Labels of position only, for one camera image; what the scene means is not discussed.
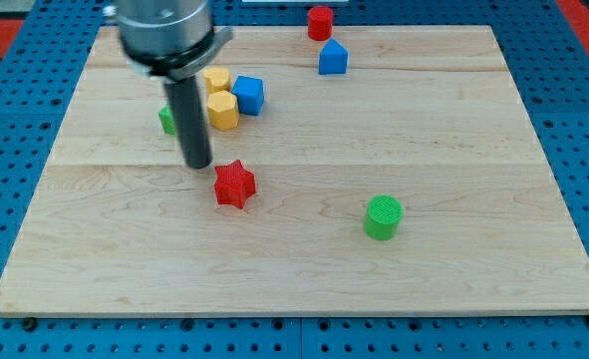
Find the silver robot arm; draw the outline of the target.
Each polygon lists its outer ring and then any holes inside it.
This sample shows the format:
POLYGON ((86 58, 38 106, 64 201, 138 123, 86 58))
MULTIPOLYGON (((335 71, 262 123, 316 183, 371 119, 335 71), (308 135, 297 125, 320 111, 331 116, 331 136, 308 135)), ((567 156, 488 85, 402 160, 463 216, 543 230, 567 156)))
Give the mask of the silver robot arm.
POLYGON ((232 40, 214 27, 208 0, 113 0, 103 9, 135 68, 162 81, 185 165, 212 162, 196 75, 232 40))

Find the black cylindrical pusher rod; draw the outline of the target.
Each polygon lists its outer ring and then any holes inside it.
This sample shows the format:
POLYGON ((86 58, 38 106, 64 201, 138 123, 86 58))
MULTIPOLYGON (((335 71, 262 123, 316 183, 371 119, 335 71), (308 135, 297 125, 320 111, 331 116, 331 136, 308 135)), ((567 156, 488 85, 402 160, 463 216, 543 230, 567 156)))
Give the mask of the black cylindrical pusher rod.
POLYGON ((212 152, 195 78, 166 80, 163 87, 185 165, 197 170, 208 167, 212 152))

